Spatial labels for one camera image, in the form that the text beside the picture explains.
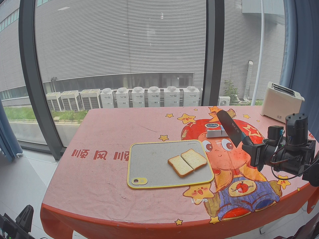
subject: toaster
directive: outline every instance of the toaster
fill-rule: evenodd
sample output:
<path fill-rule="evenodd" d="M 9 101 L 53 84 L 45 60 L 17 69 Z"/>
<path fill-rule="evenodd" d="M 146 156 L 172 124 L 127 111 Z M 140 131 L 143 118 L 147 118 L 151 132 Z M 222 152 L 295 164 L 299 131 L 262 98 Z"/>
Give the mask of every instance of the toaster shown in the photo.
<path fill-rule="evenodd" d="M 300 93 L 269 82 L 260 114 L 285 123 L 287 115 L 299 113 L 303 101 Z"/>

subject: toast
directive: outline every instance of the toast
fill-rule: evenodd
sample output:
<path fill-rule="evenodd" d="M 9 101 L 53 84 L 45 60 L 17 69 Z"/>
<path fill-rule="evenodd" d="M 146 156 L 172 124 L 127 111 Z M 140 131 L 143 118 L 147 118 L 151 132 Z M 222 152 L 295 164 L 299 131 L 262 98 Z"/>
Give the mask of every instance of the toast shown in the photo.
<path fill-rule="evenodd" d="M 181 178 L 194 171 L 179 155 L 170 158 L 167 162 L 173 167 L 174 171 Z"/>
<path fill-rule="evenodd" d="M 207 164 L 207 159 L 193 149 L 181 154 L 182 159 L 194 170 Z"/>

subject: cutting board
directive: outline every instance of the cutting board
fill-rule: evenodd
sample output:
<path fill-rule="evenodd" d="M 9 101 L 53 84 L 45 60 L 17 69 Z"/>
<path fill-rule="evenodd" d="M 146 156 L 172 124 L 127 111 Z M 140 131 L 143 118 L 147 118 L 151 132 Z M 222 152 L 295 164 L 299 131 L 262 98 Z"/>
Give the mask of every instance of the cutting board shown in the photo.
<path fill-rule="evenodd" d="M 193 149 L 207 159 L 198 140 L 135 143 L 130 148 L 127 184 L 134 189 L 168 188 L 208 183 L 213 180 L 207 164 L 181 178 L 167 163 L 171 157 Z"/>

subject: floor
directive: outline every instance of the floor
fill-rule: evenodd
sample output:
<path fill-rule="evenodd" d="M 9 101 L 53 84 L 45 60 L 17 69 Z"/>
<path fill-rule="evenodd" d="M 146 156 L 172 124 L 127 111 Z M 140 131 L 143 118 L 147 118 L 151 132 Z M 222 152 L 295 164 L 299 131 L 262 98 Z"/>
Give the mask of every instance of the floor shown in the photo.
<path fill-rule="evenodd" d="M 36 238 L 51 239 L 44 231 L 40 221 L 40 206 L 46 189 L 58 166 L 52 155 L 24 150 L 14 163 L 8 164 L 0 154 L 0 214 L 7 213 L 15 219 L 23 208 L 30 204 L 34 207 L 31 235 Z M 319 212 L 319 204 L 307 214 L 307 203 L 297 212 L 272 222 L 273 226 L 261 234 L 260 229 L 237 235 L 231 239 L 273 239 L 277 236 L 289 237 Z M 83 239 L 77 232 L 73 239 Z"/>

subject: blue curtain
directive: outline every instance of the blue curtain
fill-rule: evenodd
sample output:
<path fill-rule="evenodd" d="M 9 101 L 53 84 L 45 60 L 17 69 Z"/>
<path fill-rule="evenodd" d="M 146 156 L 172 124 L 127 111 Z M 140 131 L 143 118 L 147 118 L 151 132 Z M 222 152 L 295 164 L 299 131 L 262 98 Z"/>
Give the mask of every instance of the blue curtain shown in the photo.
<path fill-rule="evenodd" d="M 15 137 L 9 124 L 7 115 L 4 112 L 2 101 L 0 100 L 0 148 L 7 159 L 12 162 L 18 153 L 22 153 L 22 148 Z"/>
<path fill-rule="evenodd" d="M 298 91 L 305 98 L 301 112 L 309 116 L 308 129 L 319 139 L 319 0 L 284 2 L 286 27 L 290 36 L 286 34 L 286 51 L 280 82 Z M 293 44 L 287 47 L 289 39 L 294 38 L 289 31 L 294 11 L 297 24 L 295 47 Z"/>

